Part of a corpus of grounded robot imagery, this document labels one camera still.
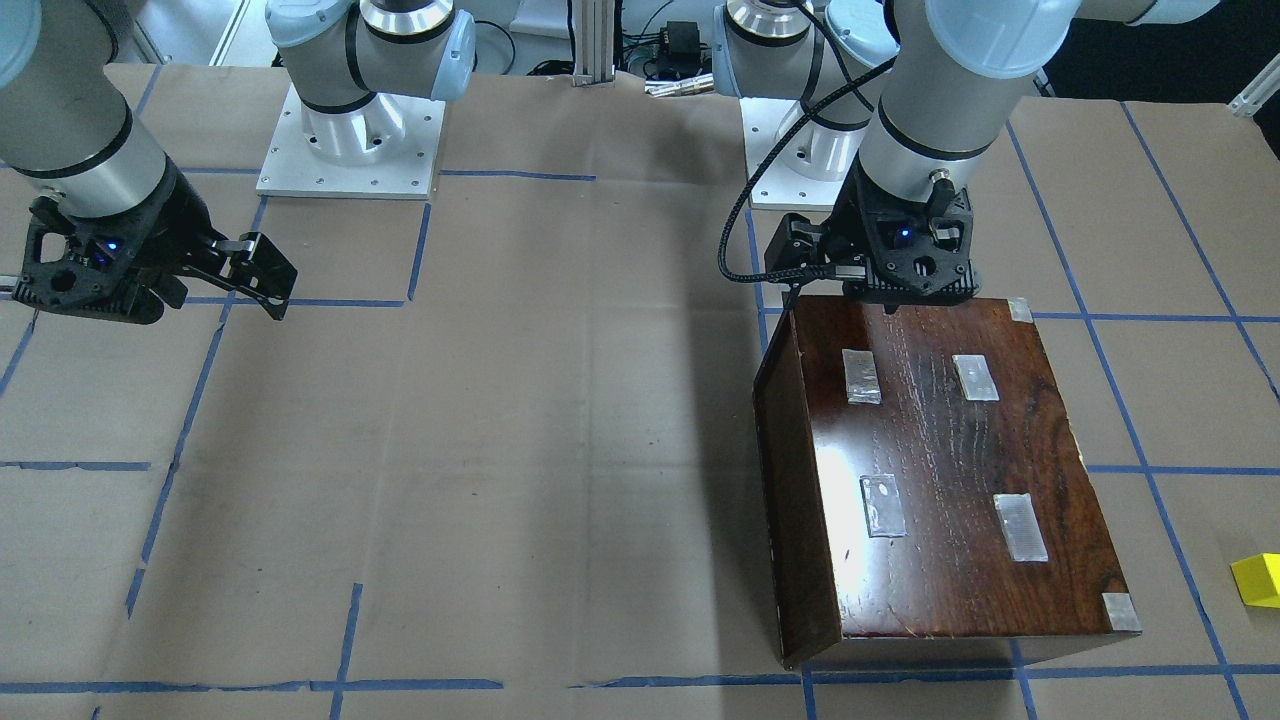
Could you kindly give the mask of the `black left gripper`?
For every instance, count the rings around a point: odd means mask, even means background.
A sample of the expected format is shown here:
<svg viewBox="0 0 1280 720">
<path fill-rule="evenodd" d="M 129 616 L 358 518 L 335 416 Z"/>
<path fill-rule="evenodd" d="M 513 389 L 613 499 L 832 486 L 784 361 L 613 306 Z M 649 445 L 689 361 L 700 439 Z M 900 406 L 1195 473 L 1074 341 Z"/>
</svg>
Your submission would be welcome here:
<svg viewBox="0 0 1280 720">
<path fill-rule="evenodd" d="M 955 306 L 975 297 L 974 215 L 948 170 L 925 178 L 922 202 L 881 188 L 861 167 L 846 178 L 820 224 L 783 215 L 765 250 L 776 282 L 840 281 L 846 296 L 883 306 Z"/>
</svg>

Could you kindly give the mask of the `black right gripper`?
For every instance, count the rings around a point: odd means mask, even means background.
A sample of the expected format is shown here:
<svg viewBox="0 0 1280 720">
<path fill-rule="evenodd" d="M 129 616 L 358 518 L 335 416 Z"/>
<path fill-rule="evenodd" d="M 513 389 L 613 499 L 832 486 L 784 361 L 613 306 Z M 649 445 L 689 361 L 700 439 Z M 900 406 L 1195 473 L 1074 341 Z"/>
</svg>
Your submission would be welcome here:
<svg viewBox="0 0 1280 720">
<path fill-rule="evenodd" d="M 15 301 L 45 313 L 151 324 L 165 307 L 183 305 L 180 278 L 189 277 L 284 319 L 297 269 L 264 233 L 216 240 L 207 206 L 174 161 L 166 161 L 156 190 L 127 211 L 73 217 L 67 206 L 50 193 L 31 204 Z"/>
</svg>

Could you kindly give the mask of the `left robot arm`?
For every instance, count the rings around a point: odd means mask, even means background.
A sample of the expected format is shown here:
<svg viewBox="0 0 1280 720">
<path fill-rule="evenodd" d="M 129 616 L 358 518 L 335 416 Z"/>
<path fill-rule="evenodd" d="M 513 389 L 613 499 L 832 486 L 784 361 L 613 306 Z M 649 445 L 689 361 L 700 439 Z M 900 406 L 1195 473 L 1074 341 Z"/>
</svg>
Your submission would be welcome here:
<svg viewBox="0 0 1280 720">
<path fill-rule="evenodd" d="M 713 14 L 716 90 L 795 100 L 792 124 L 724 223 L 717 263 L 736 283 L 797 290 L 837 281 L 881 304 L 973 299 L 966 184 L 1074 19 L 1180 24 L 1211 1 L 727 1 Z M 763 272 L 730 268 L 735 222 L 767 168 L 808 124 L 860 135 L 829 217 L 780 223 Z"/>
</svg>

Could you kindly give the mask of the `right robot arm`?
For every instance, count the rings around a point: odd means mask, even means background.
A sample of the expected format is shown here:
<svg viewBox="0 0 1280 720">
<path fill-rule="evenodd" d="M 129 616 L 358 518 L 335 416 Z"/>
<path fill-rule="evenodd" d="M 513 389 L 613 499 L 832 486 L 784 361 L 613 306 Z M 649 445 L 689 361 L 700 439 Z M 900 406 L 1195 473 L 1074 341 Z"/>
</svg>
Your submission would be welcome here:
<svg viewBox="0 0 1280 720">
<path fill-rule="evenodd" d="M 296 268 L 265 234 L 214 228 L 105 76 L 129 19 L 122 1 L 3 4 L 3 160 L 37 191 L 12 297 L 150 324 L 196 278 L 282 319 Z M 270 1 L 265 20 L 324 161 L 384 158 L 406 133 L 394 97 L 454 101 L 471 79 L 475 20 L 452 1 Z"/>
</svg>

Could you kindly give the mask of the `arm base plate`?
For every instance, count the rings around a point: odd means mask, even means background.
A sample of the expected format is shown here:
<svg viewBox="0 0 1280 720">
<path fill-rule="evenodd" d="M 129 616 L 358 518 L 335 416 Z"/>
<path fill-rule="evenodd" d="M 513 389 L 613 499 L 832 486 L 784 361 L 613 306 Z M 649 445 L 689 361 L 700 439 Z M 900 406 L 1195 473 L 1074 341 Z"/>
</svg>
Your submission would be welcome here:
<svg viewBox="0 0 1280 720">
<path fill-rule="evenodd" d="M 428 201 L 445 102 L 378 94 L 353 111 L 303 105 L 289 88 L 262 160 L 262 196 Z"/>
<path fill-rule="evenodd" d="M 799 102 L 783 99 L 744 97 L 739 104 L 750 176 L 803 109 Z M 832 129 L 814 120 L 806 123 L 754 186 L 751 206 L 776 211 L 831 210 L 868 127 Z"/>
</svg>

